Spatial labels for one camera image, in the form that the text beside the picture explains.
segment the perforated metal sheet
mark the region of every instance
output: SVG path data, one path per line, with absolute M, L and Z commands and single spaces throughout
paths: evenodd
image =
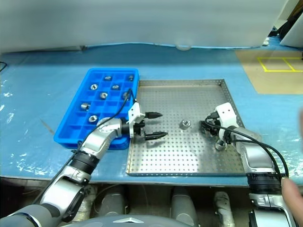
M 130 175 L 243 175 L 240 155 L 233 147 L 218 152 L 217 138 L 203 134 L 199 122 L 220 104 L 230 102 L 238 115 L 224 80 L 140 81 L 138 101 L 146 112 L 163 116 L 146 120 L 145 131 L 166 131 L 159 140 L 131 140 L 127 169 Z M 186 131 L 181 120 L 190 120 Z

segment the silver robot arm segment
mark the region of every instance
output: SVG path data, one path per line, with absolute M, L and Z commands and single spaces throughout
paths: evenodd
M 218 136 L 218 143 L 221 147 L 225 144 L 232 144 L 240 154 L 250 186 L 249 197 L 258 208 L 249 213 L 250 226 L 266 226 L 265 223 L 268 223 L 269 218 L 271 220 L 275 217 L 281 218 L 281 211 L 283 211 L 286 221 L 280 222 L 280 226 L 296 227 L 294 218 L 283 200 L 280 176 L 276 172 L 272 159 L 259 144 L 251 143 L 251 139 L 237 132 L 248 135 L 258 142 L 261 142 L 261 136 L 238 126 L 237 116 L 231 104 L 225 103 L 217 106 L 215 111 L 201 122 L 201 128 Z
M 141 135 L 145 126 L 144 118 L 157 118 L 156 112 L 142 113 L 135 102 L 129 110 L 129 121 L 118 118 L 104 118 L 78 148 L 70 164 L 66 165 L 46 189 L 39 204 L 26 206 L 0 219 L 1 227 L 54 227 L 60 222 L 71 221 L 84 198 L 84 186 L 91 179 L 91 173 L 106 153 L 110 143 L 122 135 Z M 154 132 L 145 140 L 155 140 L 167 135 Z

